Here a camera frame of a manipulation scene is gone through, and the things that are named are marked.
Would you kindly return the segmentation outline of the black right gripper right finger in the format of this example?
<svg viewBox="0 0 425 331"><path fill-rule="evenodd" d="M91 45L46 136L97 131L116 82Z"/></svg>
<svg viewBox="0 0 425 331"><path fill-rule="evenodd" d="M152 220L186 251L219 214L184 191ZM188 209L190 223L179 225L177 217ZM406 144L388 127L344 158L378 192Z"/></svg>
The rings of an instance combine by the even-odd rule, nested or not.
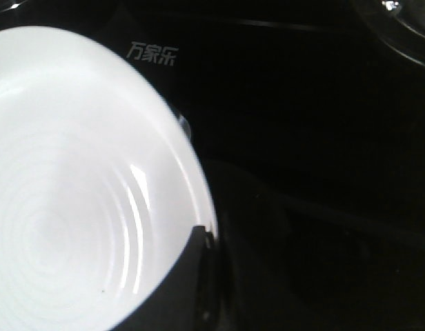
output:
<svg viewBox="0 0 425 331"><path fill-rule="evenodd" d="M306 211L235 165L203 167L231 330L425 330L425 248Z"/></svg>

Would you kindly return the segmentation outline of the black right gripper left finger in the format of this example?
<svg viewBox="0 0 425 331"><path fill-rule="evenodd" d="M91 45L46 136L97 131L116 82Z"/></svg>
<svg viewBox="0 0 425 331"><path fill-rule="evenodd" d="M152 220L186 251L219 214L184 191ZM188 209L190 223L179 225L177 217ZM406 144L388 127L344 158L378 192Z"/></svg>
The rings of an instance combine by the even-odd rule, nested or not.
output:
<svg viewBox="0 0 425 331"><path fill-rule="evenodd" d="M205 227L192 228L170 272L115 330L214 330L216 243Z"/></svg>

